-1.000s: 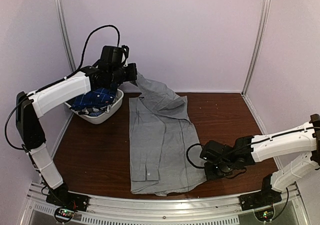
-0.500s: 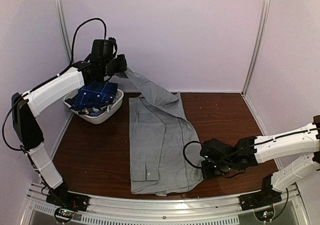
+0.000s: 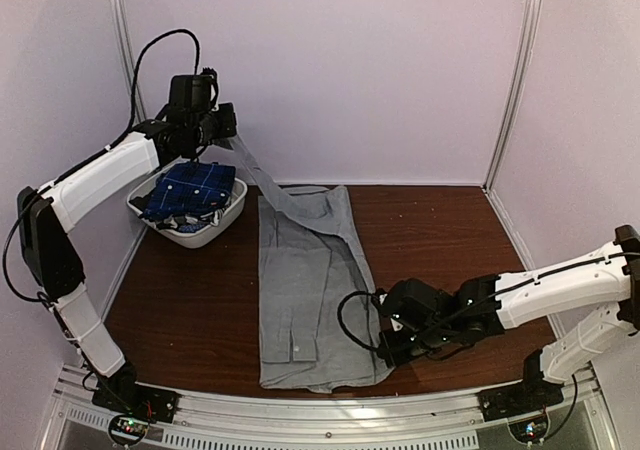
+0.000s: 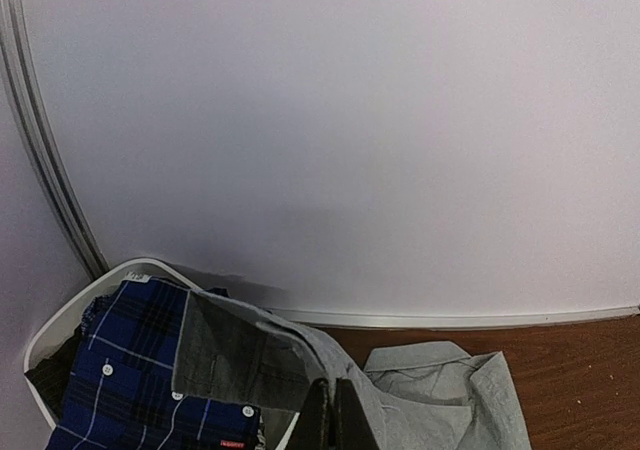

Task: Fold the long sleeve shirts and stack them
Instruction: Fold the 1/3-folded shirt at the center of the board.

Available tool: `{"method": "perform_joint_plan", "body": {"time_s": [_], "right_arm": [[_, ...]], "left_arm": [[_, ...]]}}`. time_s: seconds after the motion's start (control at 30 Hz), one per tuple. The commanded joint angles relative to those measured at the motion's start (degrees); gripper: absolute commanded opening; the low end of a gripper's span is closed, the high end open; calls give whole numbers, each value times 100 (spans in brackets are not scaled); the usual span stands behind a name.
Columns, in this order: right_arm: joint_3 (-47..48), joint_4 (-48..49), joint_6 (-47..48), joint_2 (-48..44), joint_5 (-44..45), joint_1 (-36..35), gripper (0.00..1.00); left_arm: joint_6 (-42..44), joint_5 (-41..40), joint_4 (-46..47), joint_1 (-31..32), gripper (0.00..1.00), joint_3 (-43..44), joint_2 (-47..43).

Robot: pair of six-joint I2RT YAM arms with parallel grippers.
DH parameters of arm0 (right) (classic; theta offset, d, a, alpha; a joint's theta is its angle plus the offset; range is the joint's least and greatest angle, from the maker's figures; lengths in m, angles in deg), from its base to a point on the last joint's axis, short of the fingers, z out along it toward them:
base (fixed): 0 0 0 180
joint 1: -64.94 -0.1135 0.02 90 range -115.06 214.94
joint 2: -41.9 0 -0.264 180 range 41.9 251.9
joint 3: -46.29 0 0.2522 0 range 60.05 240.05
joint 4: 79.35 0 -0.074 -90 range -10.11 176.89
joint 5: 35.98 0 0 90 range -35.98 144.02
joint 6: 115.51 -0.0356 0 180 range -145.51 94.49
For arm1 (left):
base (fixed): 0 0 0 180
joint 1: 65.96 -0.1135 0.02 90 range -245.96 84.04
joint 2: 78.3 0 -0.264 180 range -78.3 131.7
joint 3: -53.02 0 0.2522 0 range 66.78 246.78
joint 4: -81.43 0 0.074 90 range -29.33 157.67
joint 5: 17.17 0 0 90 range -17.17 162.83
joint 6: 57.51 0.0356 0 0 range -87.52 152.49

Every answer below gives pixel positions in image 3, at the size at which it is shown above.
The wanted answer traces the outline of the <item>white plastic basket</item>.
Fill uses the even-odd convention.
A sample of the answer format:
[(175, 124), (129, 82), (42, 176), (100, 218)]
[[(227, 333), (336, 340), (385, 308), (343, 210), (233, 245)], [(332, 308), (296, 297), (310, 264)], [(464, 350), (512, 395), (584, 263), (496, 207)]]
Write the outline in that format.
[(150, 229), (184, 248), (198, 249), (209, 244), (233, 224), (244, 210), (248, 185), (236, 178), (226, 207), (204, 220), (191, 216), (179, 217), (174, 221), (176, 225), (172, 226), (143, 219), (138, 199), (145, 200), (160, 178), (161, 174), (156, 173), (140, 183), (127, 196), (126, 205)]

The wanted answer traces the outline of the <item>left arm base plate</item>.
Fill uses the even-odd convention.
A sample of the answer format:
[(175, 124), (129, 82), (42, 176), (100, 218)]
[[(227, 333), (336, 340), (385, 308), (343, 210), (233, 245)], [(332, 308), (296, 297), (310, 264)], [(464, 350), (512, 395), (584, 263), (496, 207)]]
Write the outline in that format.
[(179, 395), (175, 391), (134, 385), (134, 396), (127, 402), (106, 385), (99, 383), (92, 403), (115, 413), (107, 424), (107, 435), (117, 446), (130, 448), (150, 436), (158, 423), (174, 421)]

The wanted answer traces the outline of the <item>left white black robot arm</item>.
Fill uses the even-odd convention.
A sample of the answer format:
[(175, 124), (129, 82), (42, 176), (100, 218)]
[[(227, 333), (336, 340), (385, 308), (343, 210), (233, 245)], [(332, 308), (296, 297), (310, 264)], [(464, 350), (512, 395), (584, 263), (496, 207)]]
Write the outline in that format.
[(126, 357), (90, 301), (84, 266), (68, 235), (135, 180), (194, 160), (215, 141), (236, 136), (234, 108), (218, 103), (218, 95), (212, 68), (173, 77), (169, 101), (157, 118), (129, 128), (58, 179), (38, 190), (26, 187), (18, 196), (12, 231), (20, 236), (23, 260), (43, 290), (34, 299), (62, 322), (94, 373), (110, 378), (104, 395), (123, 414), (137, 412), (144, 394), (121, 375), (129, 366)]

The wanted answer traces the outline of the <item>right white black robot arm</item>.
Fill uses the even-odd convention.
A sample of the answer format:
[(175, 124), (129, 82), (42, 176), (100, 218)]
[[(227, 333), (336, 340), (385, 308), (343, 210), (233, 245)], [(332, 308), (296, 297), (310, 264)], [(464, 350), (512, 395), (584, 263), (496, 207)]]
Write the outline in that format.
[(550, 314), (593, 306), (567, 335), (526, 359), (512, 400), (530, 412), (550, 396), (551, 386), (638, 333), (639, 234), (623, 225), (613, 241), (588, 254), (537, 270), (472, 278), (453, 294), (417, 279), (402, 280), (388, 292), (377, 292), (374, 304), (392, 322), (376, 350), (390, 367), (450, 344), (470, 347)]

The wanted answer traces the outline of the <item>grey long sleeve shirt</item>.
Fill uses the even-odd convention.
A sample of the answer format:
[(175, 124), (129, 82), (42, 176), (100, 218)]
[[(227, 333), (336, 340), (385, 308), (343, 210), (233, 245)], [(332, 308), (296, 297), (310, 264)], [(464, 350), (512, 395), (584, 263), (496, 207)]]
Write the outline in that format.
[(261, 194), (259, 215), (260, 385), (329, 394), (384, 381), (374, 352), (380, 323), (375, 285), (339, 185), (282, 188), (240, 137), (229, 147)]

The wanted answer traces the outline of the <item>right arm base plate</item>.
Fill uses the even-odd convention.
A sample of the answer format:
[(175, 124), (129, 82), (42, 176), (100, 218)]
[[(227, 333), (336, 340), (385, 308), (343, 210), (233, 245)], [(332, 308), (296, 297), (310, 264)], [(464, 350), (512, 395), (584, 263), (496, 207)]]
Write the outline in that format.
[(483, 390), (478, 402), (485, 422), (507, 420), (511, 437), (531, 447), (541, 444), (551, 434), (548, 408), (564, 401), (561, 385), (515, 384)]

